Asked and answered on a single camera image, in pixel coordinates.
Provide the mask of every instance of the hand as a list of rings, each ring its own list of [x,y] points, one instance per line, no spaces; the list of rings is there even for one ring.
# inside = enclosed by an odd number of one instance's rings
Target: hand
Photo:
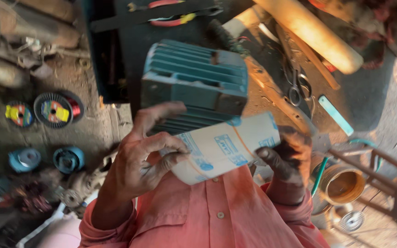
[[[303,200],[310,177],[311,138],[293,127],[279,127],[281,144],[261,147],[255,152],[273,170],[266,194],[276,203],[297,205]]]
[[[174,165],[187,159],[189,151],[182,140],[166,132],[146,137],[156,123],[184,111],[183,103],[167,102],[137,112],[134,127],[119,145],[116,159],[99,191],[91,216],[95,228],[108,230],[125,222],[132,213],[131,200],[155,189]],[[164,155],[152,166],[146,158],[165,147],[176,152]]]

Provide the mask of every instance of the teal motor housing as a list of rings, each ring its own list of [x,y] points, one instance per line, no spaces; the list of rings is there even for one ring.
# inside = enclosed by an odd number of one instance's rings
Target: teal motor housing
[[[184,133],[239,117],[247,85],[247,67],[239,54],[164,39],[146,57],[141,107],[184,102],[186,113],[152,130]]]

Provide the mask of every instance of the green wire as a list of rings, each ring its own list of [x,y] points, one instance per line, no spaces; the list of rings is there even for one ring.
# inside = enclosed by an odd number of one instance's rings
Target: green wire
[[[371,146],[373,148],[378,148],[378,146],[375,143],[373,143],[370,140],[363,139],[363,138],[355,138],[355,139],[349,140],[349,143],[363,143],[363,144]],[[376,166],[376,172],[379,171],[382,163],[383,163],[383,158],[378,156],[378,165]]]
[[[324,157],[323,161],[321,162],[321,166],[319,168],[318,174],[316,175],[315,184],[313,185],[311,195],[312,197],[315,195],[316,190],[318,189],[319,182],[321,181],[321,176],[323,175],[324,169],[326,168],[326,164],[328,161],[328,157]]]

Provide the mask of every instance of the white paper with blue print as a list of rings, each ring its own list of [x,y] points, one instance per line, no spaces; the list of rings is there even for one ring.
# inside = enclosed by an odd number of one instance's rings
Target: white paper with blue print
[[[190,159],[172,168],[184,183],[193,185],[222,175],[253,161],[259,147],[280,143],[270,112],[236,118],[218,125],[176,135],[191,151]],[[161,155],[169,151],[161,150]]]

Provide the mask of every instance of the red pliers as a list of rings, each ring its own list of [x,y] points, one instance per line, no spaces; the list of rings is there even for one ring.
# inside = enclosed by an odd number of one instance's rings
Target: red pliers
[[[164,6],[164,5],[169,5],[169,4],[175,4],[175,3],[183,3],[185,0],[158,0],[155,2],[152,2],[148,4],[146,7],[138,7],[133,3],[130,3],[128,5],[129,11],[133,12],[136,10],[145,10],[145,9],[151,9],[159,6]],[[151,25],[154,26],[177,26],[181,24],[185,24],[189,22],[190,20],[194,19],[196,16],[203,16],[203,15],[216,15],[220,14],[223,12],[223,8],[220,6],[213,6],[211,8],[203,9],[197,12],[189,13],[189,14],[184,14],[181,15],[179,19],[176,20],[170,20],[170,21],[163,21],[163,20],[150,20]]]

